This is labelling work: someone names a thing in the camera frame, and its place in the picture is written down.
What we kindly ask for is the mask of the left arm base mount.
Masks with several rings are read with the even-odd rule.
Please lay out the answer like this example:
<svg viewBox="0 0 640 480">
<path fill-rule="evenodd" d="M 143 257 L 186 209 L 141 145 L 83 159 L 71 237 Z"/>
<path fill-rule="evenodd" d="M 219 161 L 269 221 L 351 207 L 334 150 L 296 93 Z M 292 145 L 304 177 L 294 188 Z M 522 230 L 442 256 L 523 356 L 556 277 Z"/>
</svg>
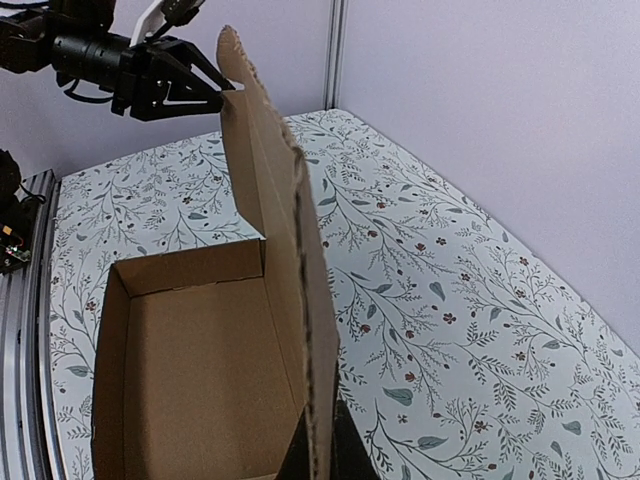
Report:
<svg viewBox="0 0 640 480">
<path fill-rule="evenodd" d="M 1 274 L 6 275 L 31 261 L 33 233 L 39 206 L 46 198 L 24 185 L 17 162 L 1 151 Z"/>
</svg>

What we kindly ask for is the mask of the brown cardboard box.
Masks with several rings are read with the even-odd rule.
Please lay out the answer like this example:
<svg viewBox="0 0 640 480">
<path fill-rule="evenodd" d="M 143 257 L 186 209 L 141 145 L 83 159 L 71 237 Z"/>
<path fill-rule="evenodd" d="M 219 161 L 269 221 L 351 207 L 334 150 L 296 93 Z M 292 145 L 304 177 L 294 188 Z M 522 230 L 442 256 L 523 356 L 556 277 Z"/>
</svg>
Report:
<svg viewBox="0 0 640 480">
<path fill-rule="evenodd" d="M 240 41 L 218 38 L 224 153 L 255 239 L 116 262 L 95 360 L 98 479 L 275 479 L 306 416 L 331 475 L 339 350 L 308 163 Z"/>
</svg>

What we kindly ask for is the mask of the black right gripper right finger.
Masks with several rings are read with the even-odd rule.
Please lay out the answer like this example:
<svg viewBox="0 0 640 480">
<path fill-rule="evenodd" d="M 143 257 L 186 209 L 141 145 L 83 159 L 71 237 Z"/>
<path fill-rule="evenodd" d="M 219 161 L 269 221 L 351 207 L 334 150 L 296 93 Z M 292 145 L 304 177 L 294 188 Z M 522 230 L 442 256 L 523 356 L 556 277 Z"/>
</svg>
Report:
<svg viewBox="0 0 640 480">
<path fill-rule="evenodd" d="M 365 446 L 343 400 L 337 400 L 333 420 L 332 478 L 376 480 Z"/>
</svg>

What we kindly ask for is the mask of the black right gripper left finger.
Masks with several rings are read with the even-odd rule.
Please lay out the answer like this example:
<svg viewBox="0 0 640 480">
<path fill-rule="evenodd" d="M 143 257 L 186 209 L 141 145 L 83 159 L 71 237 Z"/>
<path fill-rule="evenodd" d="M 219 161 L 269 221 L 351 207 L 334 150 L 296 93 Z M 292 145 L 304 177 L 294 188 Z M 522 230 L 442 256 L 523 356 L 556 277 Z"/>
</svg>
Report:
<svg viewBox="0 0 640 480">
<path fill-rule="evenodd" d="M 306 416 L 302 414 L 275 480 L 309 480 L 310 474 Z"/>
</svg>

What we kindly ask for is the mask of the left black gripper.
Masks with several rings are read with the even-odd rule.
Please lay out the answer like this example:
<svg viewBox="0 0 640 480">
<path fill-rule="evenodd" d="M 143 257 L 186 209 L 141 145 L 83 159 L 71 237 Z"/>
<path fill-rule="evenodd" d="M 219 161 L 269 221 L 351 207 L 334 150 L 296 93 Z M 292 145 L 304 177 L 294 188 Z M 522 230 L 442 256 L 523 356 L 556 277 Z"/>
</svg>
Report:
<svg viewBox="0 0 640 480">
<path fill-rule="evenodd" d="M 80 102 L 112 104 L 111 111 L 141 121 L 217 114 L 222 110 L 222 91 L 234 85 L 193 43 L 174 37 L 146 42 L 150 55 L 148 73 L 177 93 L 213 93 L 196 100 L 168 99 L 166 87 L 149 87 L 136 94 L 142 83 L 131 64 L 136 54 L 130 39 L 109 31 L 114 1 L 51 1 L 47 10 L 47 59 L 56 71 L 65 94 Z M 75 92 L 86 81 L 112 94 L 109 98 L 90 98 Z"/>
</svg>

